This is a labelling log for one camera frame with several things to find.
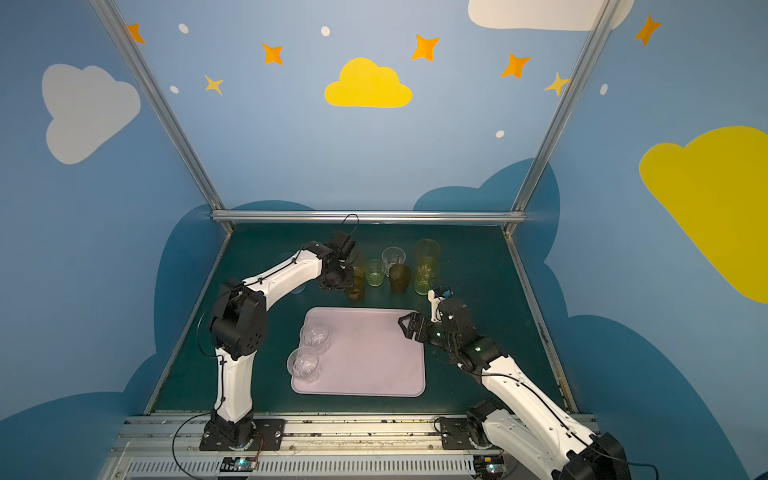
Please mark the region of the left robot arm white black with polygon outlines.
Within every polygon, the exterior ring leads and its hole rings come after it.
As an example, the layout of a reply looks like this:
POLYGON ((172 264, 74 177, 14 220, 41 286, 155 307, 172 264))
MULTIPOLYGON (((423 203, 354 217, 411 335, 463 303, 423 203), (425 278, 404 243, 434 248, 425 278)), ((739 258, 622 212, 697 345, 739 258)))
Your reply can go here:
POLYGON ((226 282, 213 304, 209 332, 217 360, 217 394, 200 443, 203 451, 245 451, 257 438, 252 375, 267 339, 268 311, 299 286, 316 280, 324 290, 354 284, 348 258, 356 241, 339 232, 326 243, 311 241, 271 269, 226 282))

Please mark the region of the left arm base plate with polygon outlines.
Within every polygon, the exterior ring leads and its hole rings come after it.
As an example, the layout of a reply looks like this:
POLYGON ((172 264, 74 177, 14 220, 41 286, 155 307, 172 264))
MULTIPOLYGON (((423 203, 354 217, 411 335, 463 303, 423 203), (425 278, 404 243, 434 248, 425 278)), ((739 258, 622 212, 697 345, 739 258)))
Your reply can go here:
POLYGON ((209 420, 203 430, 201 451, 277 451, 280 449, 285 421, 251 419, 238 422, 221 418, 209 420))

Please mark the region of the clear faceted glass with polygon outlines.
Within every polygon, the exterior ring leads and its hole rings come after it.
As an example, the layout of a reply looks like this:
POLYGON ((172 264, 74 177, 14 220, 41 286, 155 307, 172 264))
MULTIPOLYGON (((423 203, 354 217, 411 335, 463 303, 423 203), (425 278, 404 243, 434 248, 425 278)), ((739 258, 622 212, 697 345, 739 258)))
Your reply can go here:
POLYGON ((332 344, 330 327, 323 322, 305 323, 300 330, 300 344, 324 354, 332 344))
POLYGON ((320 357, 320 353, 314 348, 299 347, 288 356, 287 370, 294 380, 312 383, 320 376, 320 357))

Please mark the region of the lilac plastic tray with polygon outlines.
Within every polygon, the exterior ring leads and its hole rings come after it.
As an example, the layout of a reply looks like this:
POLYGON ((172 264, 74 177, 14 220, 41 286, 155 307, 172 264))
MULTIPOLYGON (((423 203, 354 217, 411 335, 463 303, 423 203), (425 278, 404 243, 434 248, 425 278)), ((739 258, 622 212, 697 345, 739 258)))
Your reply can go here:
POLYGON ((291 380, 304 395, 415 398, 426 389, 422 344, 407 339, 398 320, 401 309, 315 307, 306 326, 329 328, 330 347, 319 356, 319 376, 312 382, 291 380))

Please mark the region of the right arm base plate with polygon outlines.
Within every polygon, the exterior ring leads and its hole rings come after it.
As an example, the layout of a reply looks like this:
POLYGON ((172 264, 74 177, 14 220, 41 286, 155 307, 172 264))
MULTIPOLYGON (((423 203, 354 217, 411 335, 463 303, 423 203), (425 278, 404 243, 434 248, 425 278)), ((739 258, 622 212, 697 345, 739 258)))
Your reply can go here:
POLYGON ((444 450, 476 450, 478 448, 477 423, 466 417, 444 417, 435 420, 444 450))

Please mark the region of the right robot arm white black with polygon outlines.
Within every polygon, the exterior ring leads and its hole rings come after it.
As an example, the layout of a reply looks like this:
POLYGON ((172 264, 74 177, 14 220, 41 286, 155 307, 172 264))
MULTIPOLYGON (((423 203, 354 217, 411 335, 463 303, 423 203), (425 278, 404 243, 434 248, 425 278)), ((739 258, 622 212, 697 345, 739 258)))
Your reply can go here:
POLYGON ((480 409, 480 438, 514 457, 539 479, 629 479, 622 445, 596 434, 551 400, 512 356, 477 332, 466 304, 446 293, 429 293, 430 315, 398 319, 405 338, 446 352, 501 404, 480 409))

